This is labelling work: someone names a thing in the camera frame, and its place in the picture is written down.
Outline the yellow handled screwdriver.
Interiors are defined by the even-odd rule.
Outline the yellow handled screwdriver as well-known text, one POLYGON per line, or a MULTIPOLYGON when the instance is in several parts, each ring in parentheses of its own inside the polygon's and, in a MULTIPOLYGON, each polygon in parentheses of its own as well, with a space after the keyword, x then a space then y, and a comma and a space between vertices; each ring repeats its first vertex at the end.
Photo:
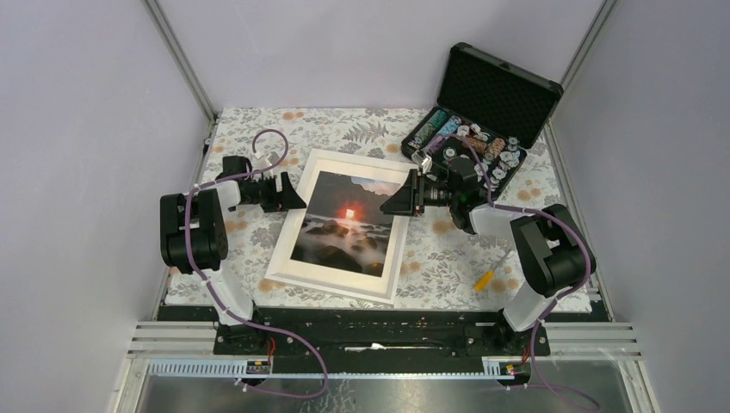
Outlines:
POLYGON ((494 278, 495 274, 505 266, 511 256, 512 254, 508 252, 495 264, 493 264, 492 267, 479 278, 479 280, 475 283, 473 289, 477 292, 484 291, 489 282, 494 278))

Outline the white picture frame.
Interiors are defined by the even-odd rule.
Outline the white picture frame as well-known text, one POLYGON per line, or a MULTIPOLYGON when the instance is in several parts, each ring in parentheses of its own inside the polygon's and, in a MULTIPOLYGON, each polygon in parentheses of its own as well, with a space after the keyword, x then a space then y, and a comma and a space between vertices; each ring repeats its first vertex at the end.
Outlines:
POLYGON ((306 208, 288 212, 265 279, 393 305, 408 219, 380 207, 401 188, 410 168, 311 151, 296 189, 306 208))

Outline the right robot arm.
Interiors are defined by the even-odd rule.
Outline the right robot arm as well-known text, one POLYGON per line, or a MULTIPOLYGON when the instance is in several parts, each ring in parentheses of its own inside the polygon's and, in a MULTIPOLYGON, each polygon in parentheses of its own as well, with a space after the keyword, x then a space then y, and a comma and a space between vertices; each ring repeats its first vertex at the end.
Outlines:
POLYGON ((515 354, 527 344, 527 330, 588 281, 596 259, 565 206, 536 210, 492 203, 484 177, 474 167, 463 157, 454 158, 439 182, 411 169, 380 209, 387 215, 418 216, 426 207, 446 207, 464 232, 502 234, 512 242, 525 282, 503 309, 493 341, 502 353, 515 354))

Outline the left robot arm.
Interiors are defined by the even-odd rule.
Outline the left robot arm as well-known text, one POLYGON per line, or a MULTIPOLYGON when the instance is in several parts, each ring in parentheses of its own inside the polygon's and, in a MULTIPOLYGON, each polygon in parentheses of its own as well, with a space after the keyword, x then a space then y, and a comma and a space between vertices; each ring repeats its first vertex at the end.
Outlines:
POLYGON ((262 350, 266 329, 252 322, 253 298, 243 292, 235 276, 223 269, 229 245, 224 214, 238 206, 258 205, 264 213, 304 209, 287 172, 274 176, 268 163, 255 170, 247 157, 226 156, 222 172, 209 186, 193 194, 160 198, 160 251, 164 263, 183 274, 197 274, 213 297, 219 322, 237 325, 234 342, 248 354, 262 350))

